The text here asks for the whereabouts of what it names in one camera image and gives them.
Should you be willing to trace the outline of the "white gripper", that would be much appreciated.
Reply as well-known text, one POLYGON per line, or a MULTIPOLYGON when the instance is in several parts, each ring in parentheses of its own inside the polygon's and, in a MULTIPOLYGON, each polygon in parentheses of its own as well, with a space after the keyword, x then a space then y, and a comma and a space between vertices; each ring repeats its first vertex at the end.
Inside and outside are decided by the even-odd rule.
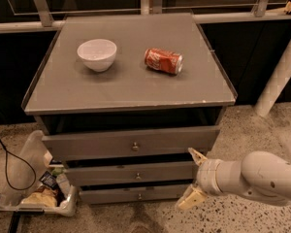
POLYGON ((196 176, 198 185, 191 184, 176 202, 176 207, 183 211, 203 203, 208 198, 208 195, 222 195, 222 191, 216 180, 216 171, 221 160, 207 160, 203 154, 193 148, 189 148, 188 152, 191 154, 194 162, 200 167, 198 168, 196 176))

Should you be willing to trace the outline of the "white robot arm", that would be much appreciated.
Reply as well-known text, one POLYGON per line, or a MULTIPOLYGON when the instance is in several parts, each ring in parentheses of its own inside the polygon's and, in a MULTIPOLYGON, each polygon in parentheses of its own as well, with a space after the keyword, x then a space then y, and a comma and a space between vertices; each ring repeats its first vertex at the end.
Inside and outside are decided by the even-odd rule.
POLYGON ((178 199, 176 207, 189 210, 209 196, 234 194, 274 206, 291 202, 291 163, 265 151, 253 151, 239 161, 208 159, 188 149, 197 165, 195 182, 178 199))

